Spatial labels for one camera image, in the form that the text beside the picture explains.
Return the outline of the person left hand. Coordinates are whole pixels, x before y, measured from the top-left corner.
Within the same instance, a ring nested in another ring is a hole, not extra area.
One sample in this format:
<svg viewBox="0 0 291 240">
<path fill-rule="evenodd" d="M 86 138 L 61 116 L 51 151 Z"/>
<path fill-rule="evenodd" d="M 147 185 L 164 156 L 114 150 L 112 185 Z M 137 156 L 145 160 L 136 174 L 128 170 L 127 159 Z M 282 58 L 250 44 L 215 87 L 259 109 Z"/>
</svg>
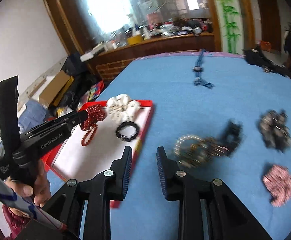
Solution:
<svg viewBox="0 0 291 240">
<path fill-rule="evenodd" d="M 38 161 L 38 175 L 33 186 L 7 178 L 5 184 L 22 197 L 33 197 L 36 206 L 43 207 L 51 198 L 50 182 L 43 161 Z"/>
</svg>

